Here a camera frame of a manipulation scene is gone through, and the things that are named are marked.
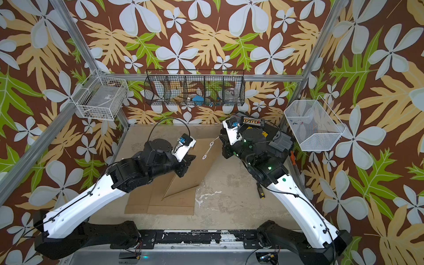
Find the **brown kraft file bag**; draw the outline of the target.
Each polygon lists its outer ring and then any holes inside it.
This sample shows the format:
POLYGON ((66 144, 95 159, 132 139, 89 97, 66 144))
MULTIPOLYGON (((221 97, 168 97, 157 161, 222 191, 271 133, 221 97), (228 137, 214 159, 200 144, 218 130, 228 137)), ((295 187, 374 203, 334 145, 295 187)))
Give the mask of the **brown kraft file bag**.
POLYGON ((155 179, 147 214, 150 215, 194 215, 196 187, 165 196, 170 181, 155 179))
POLYGON ((147 214, 152 196, 153 185, 136 188, 129 194, 125 214, 147 214))
POLYGON ((215 160, 221 156, 221 149, 222 143, 218 139, 198 139, 188 153, 195 155, 196 158, 191 162, 188 171, 182 178, 177 175, 173 177, 163 199, 199 186, 211 170, 215 160))

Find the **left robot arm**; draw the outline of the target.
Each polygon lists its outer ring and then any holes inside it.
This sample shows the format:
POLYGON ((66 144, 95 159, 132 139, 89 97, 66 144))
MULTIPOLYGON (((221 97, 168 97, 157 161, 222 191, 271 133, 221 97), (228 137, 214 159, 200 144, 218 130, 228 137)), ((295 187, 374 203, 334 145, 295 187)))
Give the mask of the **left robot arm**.
POLYGON ((157 177, 174 172, 182 178, 195 159, 189 154, 195 143, 187 134, 175 148, 164 139, 147 141, 142 151, 113 164, 92 187, 68 203, 37 213, 34 225, 40 235, 34 239, 35 251, 58 260, 88 246, 109 244, 112 249, 128 249, 139 245, 141 235, 134 222, 98 225, 89 223, 89 217, 157 177))

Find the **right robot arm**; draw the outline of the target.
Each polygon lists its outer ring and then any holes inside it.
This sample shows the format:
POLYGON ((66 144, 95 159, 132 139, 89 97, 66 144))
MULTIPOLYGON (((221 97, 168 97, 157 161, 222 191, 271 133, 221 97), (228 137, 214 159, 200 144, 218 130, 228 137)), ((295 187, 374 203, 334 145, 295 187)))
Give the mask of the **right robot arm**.
POLYGON ((259 244, 287 249, 297 254, 305 265, 335 264, 352 242, 352 236, 337 229, 317 211, 284 166, 289 146, 275 142, 290 137, 282 132, 264 136, 261 128, 224 122, 219 139, 223 143, 223 156, 238 157, 257 183, 283 204, 301 229, 296 232, 266 221, 257 229, 259 244))

